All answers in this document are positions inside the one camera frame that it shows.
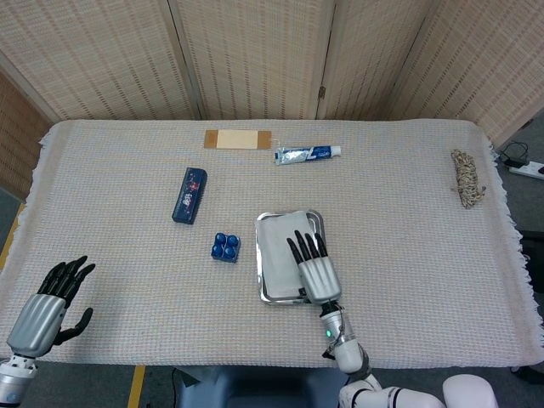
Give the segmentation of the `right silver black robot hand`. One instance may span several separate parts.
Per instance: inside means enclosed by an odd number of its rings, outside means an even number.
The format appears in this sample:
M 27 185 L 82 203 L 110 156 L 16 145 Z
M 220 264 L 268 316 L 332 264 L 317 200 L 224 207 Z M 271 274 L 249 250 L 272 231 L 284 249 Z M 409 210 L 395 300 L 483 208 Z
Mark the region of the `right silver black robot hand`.
M 297 265 L 307 299 L 315 305 L 336 303 L 342 288 L 321 234 L 302 234 L 294 230 L 295 239 L 286 242 Z

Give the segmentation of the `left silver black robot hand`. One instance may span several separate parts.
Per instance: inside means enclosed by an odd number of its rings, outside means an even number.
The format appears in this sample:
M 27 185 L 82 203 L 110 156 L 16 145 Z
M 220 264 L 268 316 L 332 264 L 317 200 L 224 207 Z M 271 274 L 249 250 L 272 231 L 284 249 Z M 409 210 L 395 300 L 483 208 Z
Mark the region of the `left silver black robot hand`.
M 62 323 L 85 278 L 94 270 L 93 263 L 82 256 L 68 263 L 55 265 L 46 275 L 35 294 L 25 303 L 7 340 L 13 354 L 37 359 L 82 334 L 93 317 L 87 308 L 71 328 Z

